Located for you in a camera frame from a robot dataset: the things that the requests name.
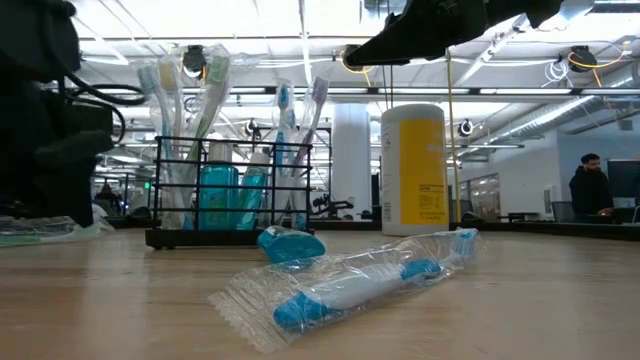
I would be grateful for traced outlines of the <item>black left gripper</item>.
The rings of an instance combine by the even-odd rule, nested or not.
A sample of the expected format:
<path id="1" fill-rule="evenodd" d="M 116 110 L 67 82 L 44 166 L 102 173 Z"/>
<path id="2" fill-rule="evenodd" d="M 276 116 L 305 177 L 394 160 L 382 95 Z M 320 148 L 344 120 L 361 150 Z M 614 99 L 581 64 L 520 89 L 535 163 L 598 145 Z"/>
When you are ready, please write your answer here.
<path id="1" fill-rule="evenodd" d="M 0 164 L 67 164 L 0 171 L 0 216 L 67 216 L 80 226 L 92 225 L 93 157 L 113 148 L 112 131 L 105 108 L 68 104 L 30 82 L 0 86 Z"/>

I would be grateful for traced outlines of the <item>black monitor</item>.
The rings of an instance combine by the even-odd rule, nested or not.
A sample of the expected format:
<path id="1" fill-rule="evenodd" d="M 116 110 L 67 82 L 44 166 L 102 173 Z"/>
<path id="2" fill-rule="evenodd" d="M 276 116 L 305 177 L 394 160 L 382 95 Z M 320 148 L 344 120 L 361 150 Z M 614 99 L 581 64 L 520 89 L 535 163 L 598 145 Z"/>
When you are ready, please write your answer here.
<path id="1" fill-rule="evenodd" d="M 614 198 L 640 199 L 640 160 L 609 160 L 607 172 Z"/>

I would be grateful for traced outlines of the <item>black wire organizer rack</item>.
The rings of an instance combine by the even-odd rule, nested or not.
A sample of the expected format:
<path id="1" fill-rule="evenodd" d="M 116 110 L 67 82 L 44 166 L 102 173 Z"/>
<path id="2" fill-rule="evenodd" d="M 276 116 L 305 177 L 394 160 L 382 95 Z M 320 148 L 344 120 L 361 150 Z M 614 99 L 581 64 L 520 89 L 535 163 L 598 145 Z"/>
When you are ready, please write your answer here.
<path id="1" fill-rule="evenodd" d="M 275 164 L 273 163 L 273 153 L 275 141 L 264 140 L 229 140 L 229 139 L 198 139 L 200 145 L 200 158 L 195 161 L 198 165 L 197 178 L 195 181 L 194 192 L 192 194 L 192 207 L 190 211 L 194 213 L 193 229 L 192 230 L 176 230 L 176 229 L 163 229 L 162 227 L 162 211 L 176 211 L 176 208 L 162 208 L 162 187 L 172 187 L 172 184 L 161 183 L 161 170 L 157 170 L 159 163 L 188 163 L 186 159 L 189 152 L 189 146 L 184 144 L 184 141 L 189 141 L 187 137 L 178 137 L 180 141 L 180 159 L 179 160 L 165 160 L 161 159 L 160 150 L 158 149 L 158 142 L 164 139 L 168 139 L 168 136 L 156 137 L 156 153 L 154 158 L 155 178 L 152 182 L 152 186 L 155 190 L 155 195 L 152 200 L 152 218 L 155 221 L 155 226 L 148 230 L 145 234 L 145 241 L 147 246 L 155 249 L 175 249 L 179 247 L 254 247 L 257 245 L 257 238 L 259 234 L 267 227 L 273 225 L 274 213 L 276 212 L 274 205 L 272 204 L 273 195 L 276 191 L 275 176 L 273 170 Z M 268 178 L 267 184 L 262 192 L 261 206 L 256 210 L 255 227 L 252 230 L 238 230 L 237 229 L 237 217 L 243 209 L 239 208 L 239 201 L 237 195 L 237 205 L 235 209 L 229 209 L 229 212 L 234 212 L 235 228 L 232 230 L 210 230 L 204 231 L 199 229 L 199 213 L 204 211 L 199 205 L 199 195 L 202 185 L 200 184 L 201 170 L 205 165 L 210 164 L 207 160 L 209 145 L 211 142 L 230 143 L 233 149 L 233 162 L 232 165 L 238 169 L 239 180 L 236 189 L 241 188 L 243 174 L 249 165 L 251 155 L 255 152 L 263 152 L 270 157 L 270 163 L 268 165 Z M 311 178 L 310 172 L 313 168 L 311 161 L 311 149 L 306 158 L 308 165 L 305 172 L 303 172 L 303 179 L 308 183 L 307 187 L 307 199 L 308 212 L 306 217 L 306 229 L 308 230 L 308 218 L 310 215 L 310 193 L 311 193 Z M 291 225 L 291 217 L 287 215 L 282 225 Z"/>

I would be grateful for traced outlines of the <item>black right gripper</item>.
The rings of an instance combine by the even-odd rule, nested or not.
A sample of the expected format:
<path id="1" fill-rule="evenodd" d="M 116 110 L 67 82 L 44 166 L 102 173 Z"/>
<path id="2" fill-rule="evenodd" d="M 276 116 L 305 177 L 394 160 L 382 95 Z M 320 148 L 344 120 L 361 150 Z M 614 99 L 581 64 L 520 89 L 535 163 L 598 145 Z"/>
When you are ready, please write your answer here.
<path id="1" fill-rule="evenodd" d="M 346 51 L 349 66 L 405 65 L 434 59 L 445 48 L 473 40 L 488 28 L 524 15 L 532 27 L 557 14 L 563 0 L 407 0 L 400 15 L 389 14 L 383 30 Z"/>

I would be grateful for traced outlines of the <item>white building column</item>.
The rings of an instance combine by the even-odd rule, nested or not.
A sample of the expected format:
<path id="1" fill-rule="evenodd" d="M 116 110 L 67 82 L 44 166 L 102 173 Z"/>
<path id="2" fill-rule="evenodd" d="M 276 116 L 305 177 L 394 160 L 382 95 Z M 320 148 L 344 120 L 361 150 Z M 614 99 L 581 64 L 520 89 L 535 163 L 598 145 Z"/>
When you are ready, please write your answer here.
<path id="1" fill-rule="evenodd" d="M 336 201 L 348 201 L 351 209 L 341 216 L 358 220 L 358 214 L 370 208 L 370 117 L 364 103 L 339 103 L 334 106 L 332 124 L 332 195 Z"/>

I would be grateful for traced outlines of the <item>green white toothbrush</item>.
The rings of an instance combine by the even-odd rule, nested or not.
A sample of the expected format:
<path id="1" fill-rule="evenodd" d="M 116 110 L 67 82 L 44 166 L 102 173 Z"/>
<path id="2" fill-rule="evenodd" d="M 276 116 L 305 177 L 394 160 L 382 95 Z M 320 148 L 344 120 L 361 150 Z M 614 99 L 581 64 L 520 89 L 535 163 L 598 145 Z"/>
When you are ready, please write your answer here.
<path id="1" fill-rule="evenodd" d="M 183 134 L 183 137 L 189 138 L 189 141 L 184 141 L 184 144 L 189 146 L 189 152 L 186 156 L 188 163 L 181 164 L 178 172 L 179 183 L 185 184 L 184 188 L 178 190 L 179 200 L 176 202 L 179 208 L 185 209 L 185 212 L 180 215 L 181 225 L 179 228 L 181 230 L 193 229 L 194 213 L 190 211 L 190 208 L 192 207 L 192 194 L 197 178 L 198 165 L 195 161 L 200 158 L 198 139 L 204 139 L 210 133 L 229 90 L 231 56 L 226 48 L 220 44 L 205 48 L 204 58 L 203 83 L 198 95 L 200 100 L 198 112 L 190 128 Z"/>
<path id="2" fill-rule="evenodd" d="M 0 217 L 0 248 L 48 245 L 96 238 L 115 228 L 98 217 L 92 225 L 81 227 L 70 217 Z"/>

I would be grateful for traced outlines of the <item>small blue mouthwash bottle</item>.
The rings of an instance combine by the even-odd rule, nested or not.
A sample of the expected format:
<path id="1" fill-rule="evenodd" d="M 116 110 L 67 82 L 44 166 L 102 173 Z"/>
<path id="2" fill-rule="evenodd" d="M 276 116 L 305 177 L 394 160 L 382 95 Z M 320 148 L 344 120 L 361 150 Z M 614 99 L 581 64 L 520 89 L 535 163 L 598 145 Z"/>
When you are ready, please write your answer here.
<path id="1" fill-rule="evenodd" d="M 324 243 L 314 235 L 277 225 L 266 228 L 258 236 L 257 245 L 271 263 L 311 258 L 326 253 Z"/>
<path id="2" fill-rule="evenodd" d="M 237 205 L 239 172 L 232 165 L 233 149 L 230 143 L 211 142 L 208 161 L 201 170 L 199 205 L 199 229 L 232 230 L 235 228 L 234 212 Z"/>

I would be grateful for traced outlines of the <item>teal toothpaste tube white cap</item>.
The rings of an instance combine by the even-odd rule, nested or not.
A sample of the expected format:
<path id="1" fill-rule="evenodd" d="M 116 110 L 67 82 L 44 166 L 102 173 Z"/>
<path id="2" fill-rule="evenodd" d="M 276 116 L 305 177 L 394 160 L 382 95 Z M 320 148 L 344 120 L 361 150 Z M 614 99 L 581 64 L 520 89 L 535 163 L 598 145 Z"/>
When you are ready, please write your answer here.
<path id="1" fill-rule="evenodd" d="M 256 210 L 261 206 L 262 192 L 267 184 L 270 157 L 263 152 L 251 155 L 238 193 L 238 205 L 243 212 L 237 217 L 238 230 L 252 230 L 255 227 Z"/>

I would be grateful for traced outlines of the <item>white canister with yellow label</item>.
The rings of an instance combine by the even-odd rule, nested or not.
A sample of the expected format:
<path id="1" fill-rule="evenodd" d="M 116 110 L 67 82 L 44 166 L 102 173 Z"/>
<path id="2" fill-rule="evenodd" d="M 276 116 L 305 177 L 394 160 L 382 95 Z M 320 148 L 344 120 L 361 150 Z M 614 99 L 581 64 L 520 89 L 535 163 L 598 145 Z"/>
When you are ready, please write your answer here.
<path id="1" fill-rule="evenodd" d="M 381 116 L 382 233 L 449 229 L 444 112 L 433 104 L 393 107 Z"/>

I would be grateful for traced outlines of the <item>person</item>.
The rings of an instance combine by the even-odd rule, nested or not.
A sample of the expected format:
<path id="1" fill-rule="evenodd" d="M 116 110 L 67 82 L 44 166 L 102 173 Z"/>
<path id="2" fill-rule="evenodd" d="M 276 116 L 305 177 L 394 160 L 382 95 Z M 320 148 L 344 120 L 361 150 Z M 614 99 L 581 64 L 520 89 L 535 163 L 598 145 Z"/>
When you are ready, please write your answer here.
<path id="1" fill-rule="evenodd" d="M 581 165 L 576 168 L 569 188 L 572 208 L 578 219 L 612 215 L 609 180 L 602 172 L 597 154 L 588 153 L 581 157 Z"/>
<path id="2" fill-rule="evenodd" d="M 113 192 L 109 184 L 102 186 L 94 197 L 94 203 L 100 206 L 108 216 L 121 214 L 120 198 Z"/>

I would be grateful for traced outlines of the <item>orange white toothbrush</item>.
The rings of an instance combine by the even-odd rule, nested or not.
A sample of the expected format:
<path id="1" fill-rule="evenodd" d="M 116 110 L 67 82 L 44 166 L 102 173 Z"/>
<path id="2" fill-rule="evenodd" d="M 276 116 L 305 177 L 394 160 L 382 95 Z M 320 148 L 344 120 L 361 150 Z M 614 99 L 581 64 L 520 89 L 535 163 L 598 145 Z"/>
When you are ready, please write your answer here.
<path id="1" fill-rule="evenodd" d="M 165 108 L 169 111 L 170 119 L 164 120 L 163 124 L 166 129 L 163 131 L 165 136 L 168 136 L 166 140 L 168 153 L 165 155 L 167 160 L 179 160 L 180 159 L 180 141 L 178 137 L 181 135 L 182 128 L 182 86 L 180 84 L 180 72 L 178 61 L 175 57 L 167 55 L 161 58 L 158 62 L 158 70 L 160 76 L 160 85 L 164 91 L 164 95 L 167 99 L 167 105 Z M 167 214 L 168 229 L 181 230 L 184 227 L 184 213 L 180 212 L 180 209 L 184 209 L 186 205 L 183 201 L 181 189 L 175 187 L 175 184 L 179 184 L 182 180 L 180 173 L 180 165 L 178 163 L 168 163 L 166 170 L 169 184 L 168 201 L 170 208 L 176 208 L 176 211 L 169 212 Z"/>

